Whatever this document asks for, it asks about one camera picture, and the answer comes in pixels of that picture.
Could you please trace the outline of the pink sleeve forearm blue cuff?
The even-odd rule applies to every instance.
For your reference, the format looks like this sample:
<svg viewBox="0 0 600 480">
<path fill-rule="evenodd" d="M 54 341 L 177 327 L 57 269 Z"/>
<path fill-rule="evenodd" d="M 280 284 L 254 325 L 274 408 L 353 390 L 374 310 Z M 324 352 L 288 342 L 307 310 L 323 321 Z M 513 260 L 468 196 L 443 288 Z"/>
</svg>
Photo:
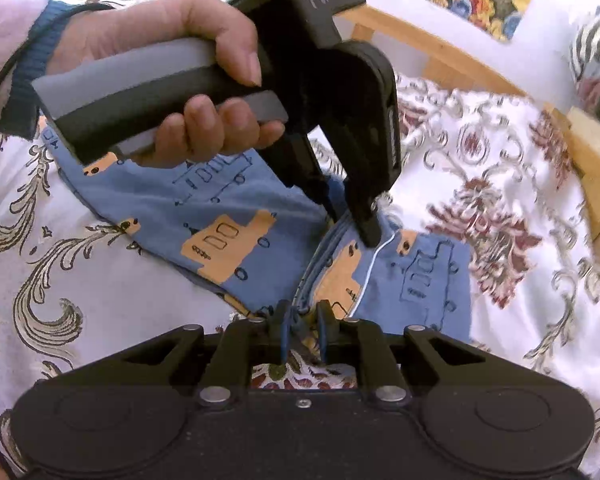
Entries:
<svg viewBox="0 0 600 480">
<path fill-rule="evenodd" d="M 33 138 L 38 102 L 31 81 L 45 74 L 72 10 L 56 0 L 0 0 L 0 73 L 30 36 L 38 38 L 0 84 L 0 133 Z"/>
</svg>

